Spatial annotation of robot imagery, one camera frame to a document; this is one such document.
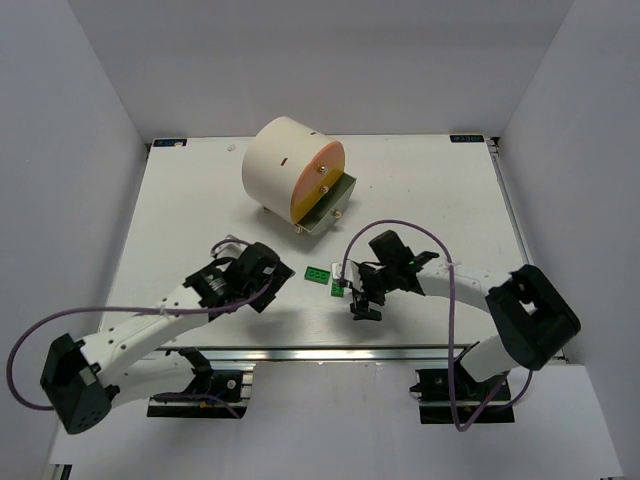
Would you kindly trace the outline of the green square lego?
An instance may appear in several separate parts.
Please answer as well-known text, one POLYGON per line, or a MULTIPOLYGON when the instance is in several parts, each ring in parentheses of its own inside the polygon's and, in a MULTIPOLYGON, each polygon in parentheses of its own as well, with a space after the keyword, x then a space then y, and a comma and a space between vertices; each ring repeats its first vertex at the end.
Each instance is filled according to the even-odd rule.
POLYGON ((331 284, 330 294, 332 297, 343 298, 345 285, 340 281, 333 281, 331 284))

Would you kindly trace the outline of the green long lego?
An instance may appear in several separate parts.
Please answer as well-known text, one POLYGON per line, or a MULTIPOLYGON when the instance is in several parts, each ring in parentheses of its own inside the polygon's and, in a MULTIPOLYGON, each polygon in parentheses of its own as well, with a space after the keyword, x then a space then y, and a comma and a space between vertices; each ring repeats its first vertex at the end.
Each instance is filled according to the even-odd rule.
POLYGON ((308 266, 304 273, 306 281, 328 285, 331 281, 331 272, 316 267, 308 266))

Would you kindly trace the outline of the yellow drawer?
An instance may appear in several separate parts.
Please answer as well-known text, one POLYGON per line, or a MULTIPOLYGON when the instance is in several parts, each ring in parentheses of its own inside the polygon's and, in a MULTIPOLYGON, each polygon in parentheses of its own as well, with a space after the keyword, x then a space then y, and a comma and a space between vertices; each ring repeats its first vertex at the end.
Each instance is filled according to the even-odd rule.
POLYGON ((326 174, 316 170, 305 171, 293 190, 290 205, 291 220, 294 223, 299 222, 342 175, 343 171, 337 169, 330 170, 326 174))

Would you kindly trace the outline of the cream round drawer cabinet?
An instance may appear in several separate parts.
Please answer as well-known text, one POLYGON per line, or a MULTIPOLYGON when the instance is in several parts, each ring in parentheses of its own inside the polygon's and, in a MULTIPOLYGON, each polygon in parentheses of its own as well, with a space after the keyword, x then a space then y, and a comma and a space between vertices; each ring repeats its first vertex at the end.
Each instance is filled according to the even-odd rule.
POLYGON ((337 140, 289 117, 272 120, 245 151, 241 167, 245 192, 298 229, 290 215, 294 187, 312 156, 332 141, 337 140))

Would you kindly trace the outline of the orange top drawer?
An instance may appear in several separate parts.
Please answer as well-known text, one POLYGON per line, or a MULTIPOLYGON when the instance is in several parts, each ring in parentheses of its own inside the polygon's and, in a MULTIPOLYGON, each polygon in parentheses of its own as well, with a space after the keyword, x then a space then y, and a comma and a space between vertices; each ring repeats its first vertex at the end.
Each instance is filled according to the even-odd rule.
POLYGON ((344 147, 340 142, 332 141, 312 156, 298 178, 295 192, 305 196, 322 187, 331 188, 344 173, 344 168, 344 147))

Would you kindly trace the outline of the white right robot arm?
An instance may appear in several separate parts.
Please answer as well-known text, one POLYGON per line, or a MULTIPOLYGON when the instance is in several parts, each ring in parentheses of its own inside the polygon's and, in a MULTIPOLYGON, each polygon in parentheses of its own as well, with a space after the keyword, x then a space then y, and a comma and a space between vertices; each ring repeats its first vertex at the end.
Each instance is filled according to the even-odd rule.
POLYGON ((454 375, 479 384, 514 368, 538 371, 581 330, 577 315, 546 275, 525 264, 512 272, 455 265, 437 253, 414 253, 387 230, 370 241, 376 259, 345 259, 332 266, 336 282, 352 292, 356 320, 378 321, 394 291, 446 298, 487 313, 496 335, 469 347, 453 361, 454 375))

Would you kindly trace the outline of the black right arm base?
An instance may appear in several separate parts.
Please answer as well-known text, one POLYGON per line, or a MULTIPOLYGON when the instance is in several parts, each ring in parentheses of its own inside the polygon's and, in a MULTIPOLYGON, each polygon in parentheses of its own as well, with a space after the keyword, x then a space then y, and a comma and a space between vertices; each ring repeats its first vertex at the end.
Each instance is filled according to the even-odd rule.
MULTIPOLYGON (((409 388, 409 394, 419 403, 420 422, 423 425, 453 424, 448 389, 448 371, 444 369, 421 369, 416 371, 417 382, 409 388)), ((515 422, 511 401, 511 389, 507 380, 499 382, 500 376, 472 384, 466 380, 455 381, 457 413, 461 424, 467 423, 477 407, 489 397, 491 391, 500 388, 488 406, 478 416, 476 424, 512 424, 515 422)))

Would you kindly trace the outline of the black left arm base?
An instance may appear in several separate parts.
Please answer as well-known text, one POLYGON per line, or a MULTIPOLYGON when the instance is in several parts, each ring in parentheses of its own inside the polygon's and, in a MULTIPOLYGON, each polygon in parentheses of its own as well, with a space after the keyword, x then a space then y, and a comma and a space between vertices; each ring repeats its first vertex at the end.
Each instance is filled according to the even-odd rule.
POLYGON ((170 350, 190 365, 192 379, 183 391, 163 392, 149 400, 150 418, 233 419, 244 417, 251 396, 248 370, 213 367, 196 348, 170 350))

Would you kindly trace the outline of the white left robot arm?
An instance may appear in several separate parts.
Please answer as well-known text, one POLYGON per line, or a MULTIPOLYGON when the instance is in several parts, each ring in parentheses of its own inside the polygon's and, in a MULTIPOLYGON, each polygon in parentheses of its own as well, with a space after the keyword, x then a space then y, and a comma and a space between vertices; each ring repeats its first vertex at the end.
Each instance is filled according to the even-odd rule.
POLYGON ((65 431, 83 433, 113 408, 147 397, 224 402, 228 383, 197 348, 154 351, 244 306, 262 312, 294 274, 268 246, 248 244, 187 276, 155 308, 134 308, 130 319, 78 340, 55 339, 40 384, 65 431))

